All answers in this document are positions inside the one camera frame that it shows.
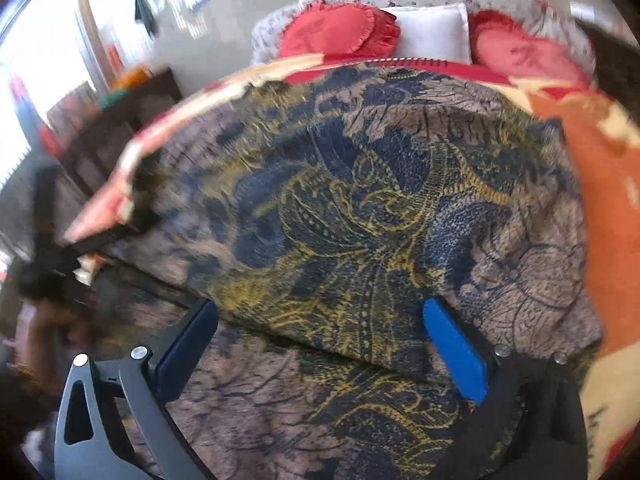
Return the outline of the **person's left hand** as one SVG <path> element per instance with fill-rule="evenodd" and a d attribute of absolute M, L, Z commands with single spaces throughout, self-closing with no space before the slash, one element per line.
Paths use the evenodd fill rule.
<path fill-rule="evenodd" d="M 58 396 L 62 362 L 94 345 L 90 313 L 42 300 L 24 304 L 14 334 L 1 335 L 1 400 Z"/>

